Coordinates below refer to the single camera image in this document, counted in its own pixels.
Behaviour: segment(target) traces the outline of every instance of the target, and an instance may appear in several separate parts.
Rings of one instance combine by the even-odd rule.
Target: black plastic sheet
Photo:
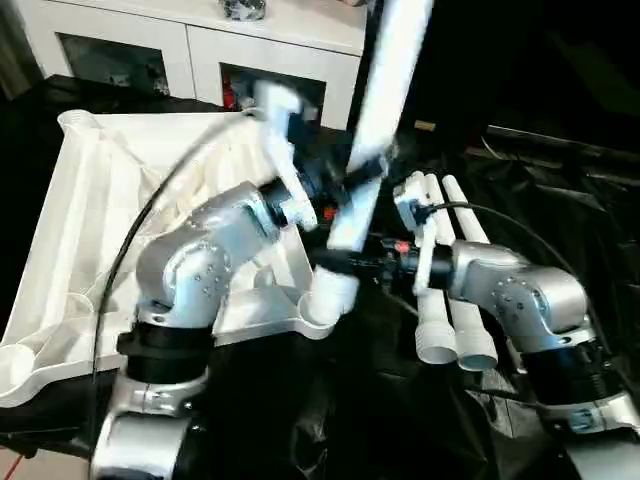
[[[216,110],[200,102],[145,97],[61,77],[0,108],[4,161],[22,165],[22,170],[7,174],[14,177],[6,185],[24,195],[29,205],[5,212],[12,224],[20,225],[9,238],[16,252],[8,272],[15,287],[62,141],[55,117],[71,108],[94,113]],[[612,349],[621,354],[620,364],[638,385],[637,169],[614,181],[590,177],[579,164],[563,165],[561,159],[556,166],[536,166],[442,158],[418,147],[402,158],[394,175],[401,178],[415,168],[453,173],[470,201],[513,216],[552,243],[574,266]],[[390,192],[390,187],[383,190],[373,230],[406,235]],[[492,242],[533,262],[554,264],[548,252],[522,232],[490,216],[479,218]],[[305,236],[305,241],[317,244],[322,235]],[[3,297],[4,318],[14,292],[8,290]],[[354,312],[341,319],[326,340],[286,334],[216,349],[207,403],[212,475],[572,478],[560,445],[542,429],[533,408],[504,398],[517,397],[510,362],[500,329],[492,319],[486,321],[495,333],[500,365],[484,376],[465,374],[455,365],[419,362],[413,343],[416,319],[368,282],[361,286]],[[107,398],[113,376],[100,378]],[[13,439],[88,457],[84,407],[89,388],[88,377],[56,382],[27,404],[0,411],[0,443],[13,433]],[[66,430],[56,433],[56,428]],[[48,432],[34,433],[38,429]]]

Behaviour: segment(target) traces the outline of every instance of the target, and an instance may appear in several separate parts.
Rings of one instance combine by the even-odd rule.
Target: white plastic part
[[[431,276],[431,261],[433,249],[436,246],[436,222],[429,218],[420,229],[422,231],[422,246],[418,257],[418,268],[413,282],[413,294],[416,297],[429,290],[429,277]]]
[[[427,191],[433,203],[436,205],[443,203],[444,198],[437,177],[429,174],[425,179]],[[448,213],[440,210],[433,216],[438,225],[438,241],[444,245],[452,245],[456,237]],[[494,368],[498,364],[498,353],[493,338],[484,328],[478,307],[458,300],[448,299],[448,302],[456,332],[458,365],[469,371],[485,371]]]
[[[420,171],[413,172],[403,185],[396,187],[394,202],[405,226],[416,234],[415,244],[420,247],[418,269],[413,285],[413,293],[418,301],[418,326],[415,331],[416,353],[425,363],[444,364],[458,358],[456,338],[449,324],[444,293],[429,288],[431,261],[438,235],[435,219],[430,217],[418,227],[413,218],[411,206],[414,203],[428,205],[427,182]]]
[[[294,147],[287,140],[289,117],[301,112],[302,100],[288,88],[266,81],[258,82],[256,89],[258,105],[265,119],[264,150],[291,194],[291,199],[282,205],[282,211],[289,223],[300,223],[305,230],[313,230],[318,219],[293,165]]]
[[[348,170],[381,155],[393,141],[409,91],[433,0],[389,0],[384,6],[376,50],[362,102]],[[336,216],[328,248],[361,251],[380,190],[372,181],[352,194]],[[316,267],[309,313],[314,322],[335,324],[355,303],[358,280]]]
[[[452,202],[467,202],[467,197],[462,193],[462,189],[458,184],[458,181],[453,175],[447,175],[442,179],[442,184],[447,192],[447,197]],[[462,228],[464,237],[471,242],[489,243],[489,238],[484,230],[480,226],[478,217],[473,213],[473,210],[469,208],[456,208],[456,217]]]
[[[449,324],[444,294],[429,289],[418,297],[416,353],[425,363],[441,365],[458,358],[456,335]]]
[[[171,165],[214,122],[237,114],[92,115],[59,117],[65,138],[51,177],[28,261],[0,343],[0,407],[20,405],[46,384],[91,371],[95,311],[111,262],[139,209]],[[262,125],[247,120],[206,146],[170,185],[125,257],[104,317],[98,367],[118,368],[119,333],[130,328],[138,300],[138,254],[208,197],[275,175],[261,148]],[[323,338],[330,329],[299,318],[311,268],[296,228],[240,268],[217,332],[224,343],[279,331]],[[261,307],[264,289],[280,303],[267,314],[233,318],[247,298]],[[278,313],[286,313],[280,318]],[[272,325],[257,325],[267,319]]]

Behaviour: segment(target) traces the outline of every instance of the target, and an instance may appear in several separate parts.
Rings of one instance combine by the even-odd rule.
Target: black wire
[[[247,115],[256,112],[257,109],[247,109],[237,116],[230,118],[228,121],[224,123],[216,123],[210,127],[208,127],[200,137],[189,147],[189,149],[182,155],[182,157],[177,161],[173,169],[169,172],[167,177],[162,181],[160,186],[151,194],[147,203],[142,207],[140,213],[134,220],[133,224],[129,228],[127,232],[127,236],[125,237],[122,245],[120,246],[120,250],[116,255],[113,264],[111,265],[111,269],[109,270],[109,275],[107,277],[107,281],[104,286],[104,291],[102,292],[102,297],[100,298],[100,304],[98,307],[98,314],[96,317],[96,329],[94,332],[93,339],[93,352],[92,352],[92,363],[91,363],[91,386],[92,386],[92,394],[90,395],[89,402],[89,432],[91,435],[91,441],[95,441],[96,436],[96,419],[98,416],[98,352],[100,349],[100,336],[102,334],[102,326],[104,320],[104,314],[107,310],[107,305],[109,301],[109,297],[111,296],[111,290],[113,289],[113,282],[115,281],[116,275],[118,274],[118,270],[122,265],[125,255],[133,242],[134,237],[142,227],[142,224],[146,220],[147,216],[155,206],[158,198],[164,193],[167,189],[167,186],[173,180],[176,175],[178,175],[183,168],[189,163],[195,155],[200,151],[203,145],[211,142],[214,138],[218,137],[226,130],[236,125],[238,122],[244,120]]]
[[[437,212],[438,210],[451,210],[454,208],[468,208],[469,210],[476,210],[479,212],[490,213],[500,218],[501,220],[504,220],[510,223],[511,225],[515,225],[520,230],[522,230],[523,232],[527,233],[529,236],[534,238],[536,241],[538,241],[538,243],[544,246],[555,257],[556,261],[562,266],[564,270],[566,270],[568,273],[573,275],[576,278],[576,280],[580,279],[580,277],[576,274],[571,264],[560,254],[560,252],[558,252],[555,248],[553,248],[553,246],[549,242],[547,242],[544,238],[542,238],[536,232],[531,230],[525,224],[519,222],[515,218],[510,217],[509,215],[499,212],[498,210],[494,210],[493,208],[490,208],[490,207],[485,207],[484,205],[477,205],[475,203],[469,203],[469,202],[445,202],[445,203],[440,203],[438,205],[429,205],[427,207],[421,207],[421,208],[424,209],[427,215],[431,215],[432,213]],[[607,353],[608,355],[611,355],[611,350],[609,349],[609,345],[607,344],[606,338],[604,336],[604,332],[602,330],[602,326],[600,325],[598,316],[596,315],[593,305],[591,304],[591,301],[589,300],[588,297],[587,297],[587,311],[589,313],[589,317],[591,318],[592,326],[596,330],[596,333],[598,335],[598,338],[601,342],[601,345],[605,353]]]

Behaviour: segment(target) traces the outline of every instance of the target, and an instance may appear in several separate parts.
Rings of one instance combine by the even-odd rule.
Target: white pvc pipe
[[[467,197],[462,193],[462,189],[458,184],[458,181],[453,175],[447,175],[442,179],[442,184],[447,192],[447,197],[452,202],[467,202]],[[478,243],[490,243],[489,237],[484,233],[484,230],[480,226],[478,217],[473,213],[473,210],[469,208],[456,208],[456,218],[462,228],[464,237],[470,242]]]
[[[432,7],[433,0],[386,2],[348,170],[381,155],[391,145]],[[333,222],[328,248],[362,250],[379,190],[380,181],[373,181],[352,194],[350,206],[340,209]],[[337,322],[353,308],[357,290],[355,277],[316,267],[309,320]]]
[[[427,192],[429,193],[432,202],[434,204],[443,203],[444,198],[436,176],[430,174],[427,175],[425,179],[427,182]],[[445,189],[447,189],[447,183],[445,180],[443,180],[443,184],[445,185]],[[438,241],[445,245],[452,245],[456,237],[449,215],[445,210],[440,210],[436,212],[434,216],[438,229]],[[477,228],[482,230],[479,223],[477,223]],[[498,354],[493,343],[493,338],[491,338],[491,335],[485,330],[484,325],[482,324],[482,317],[480,316],[480,310],[478,307],[471,303],[460,302],[452,299],[448,300],[449,309],[451,310],[451,320],[453,321],[453,326],[456,332],[458,365],[460,368],[469,371],[484,371],[494,368],[498,364]]]
[[[420,203],[430,204],[427,182],[422,172],[419,173]],[[420,260],[416,271],[413,292],[418,300],[418,326],[415,331],[416,354],[425,363],[441,365],[455,362],[458,359],[456,350],[456,333],[449,324],[444,292],[429,288],[431,261],[436,238],[440,235],[434,217],[420,227],[422,238]]]

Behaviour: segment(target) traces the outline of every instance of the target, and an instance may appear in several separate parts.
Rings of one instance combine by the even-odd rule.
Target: glass cabinet door
[[[315,110],[322,126],[346,128],[359,57],[220,30],[187,31],[199,100],[244,108],[252,84],[265,78],[297,90],[309,107],[305,113]]]
[[[183,24],[50,0],[17,3],[45,76],[195,97]]]
[[[244,110],[253,107],[255,105],[254,85],[256,81],[269,80],[295,90],[302,98],[304,119],[320,124],[326,89],[325,82],[228,63],[220,64],[220,75],[223,105],[230,110]]]
[[[74,77],[169,95],[162,51],[58,33]]]

